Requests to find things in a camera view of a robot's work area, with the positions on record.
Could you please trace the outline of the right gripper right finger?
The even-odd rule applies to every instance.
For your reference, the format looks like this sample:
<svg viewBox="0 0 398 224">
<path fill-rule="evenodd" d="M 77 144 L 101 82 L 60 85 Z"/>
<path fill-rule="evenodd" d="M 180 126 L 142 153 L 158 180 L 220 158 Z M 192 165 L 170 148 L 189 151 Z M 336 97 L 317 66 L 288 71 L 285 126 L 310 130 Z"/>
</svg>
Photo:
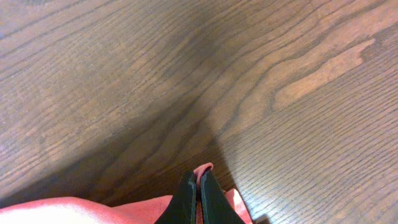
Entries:
<svg viewBox="0 0 398 224">
<path fill-rule="evenodd" d="M 244 224 L 210 169 L 202 175 L 200 188 L 204 224 Z"/>
</svg>

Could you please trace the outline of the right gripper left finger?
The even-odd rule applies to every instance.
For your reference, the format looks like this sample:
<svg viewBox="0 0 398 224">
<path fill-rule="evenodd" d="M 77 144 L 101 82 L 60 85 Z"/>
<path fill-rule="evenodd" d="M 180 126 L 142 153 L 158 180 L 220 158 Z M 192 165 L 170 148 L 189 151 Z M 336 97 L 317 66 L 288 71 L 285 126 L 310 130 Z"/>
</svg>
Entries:
<svg viewBox="0 0 398 224">
<path fill-rule="evenodd" d="M 196 224 L 197 178 L 193 171 L 184 173 L 178 190 L 155 224 Z"/>
</svg>

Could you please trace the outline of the red t-shirt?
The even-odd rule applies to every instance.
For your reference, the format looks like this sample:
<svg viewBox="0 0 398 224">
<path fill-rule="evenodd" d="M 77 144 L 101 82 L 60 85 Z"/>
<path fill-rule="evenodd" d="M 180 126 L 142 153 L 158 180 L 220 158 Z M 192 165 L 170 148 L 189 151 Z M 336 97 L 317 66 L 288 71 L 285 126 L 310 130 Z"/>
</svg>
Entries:
<svg viewBox="0 0 398 224">
<path fill-rule="evenodd" d="M 201 208 L 201 177 L 207 163 L 193 171 L 197 178 L 196 223 L 204 223 Z M 244 223 L 252 223 L 250 214 L 236 189 L 224 191 L 233 210 Z M 169 205 L 173 195 L 109 207 L 76 197 L 36 200 L 1 209 L 1 223 L 155 223 Z"/>
</svg>

